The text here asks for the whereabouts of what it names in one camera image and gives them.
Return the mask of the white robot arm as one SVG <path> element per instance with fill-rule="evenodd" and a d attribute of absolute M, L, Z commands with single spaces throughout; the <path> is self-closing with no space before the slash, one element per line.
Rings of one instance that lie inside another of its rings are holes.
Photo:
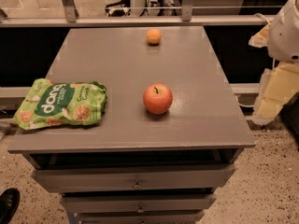
<path fill-rule="evenodd" d="M 299 92 L 299 0 L 288 0 L 275 18 L 249 40 L 249 45 L 267 47 L 277 66 L 265 69 L 252 121 L 267 125 Z"/>

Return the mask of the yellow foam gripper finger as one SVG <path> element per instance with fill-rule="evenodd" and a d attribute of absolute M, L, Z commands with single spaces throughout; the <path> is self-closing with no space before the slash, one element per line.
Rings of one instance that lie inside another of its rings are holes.
<path fill-rule="evenodd" d="M 268 44 L 268 33 L 270 25 L 267 24 L 249 40 L 249 45 L 255 48 L 266 47 Z"/>
<path fill-rule="evenodd" d="M 257 125 L 267 125 L 297 92 L 299 92 L 298 63 L 279 63 L 274 69 L 265 69 L 260 80 L 259 94 L 254 103 L 252 121 Z"/>

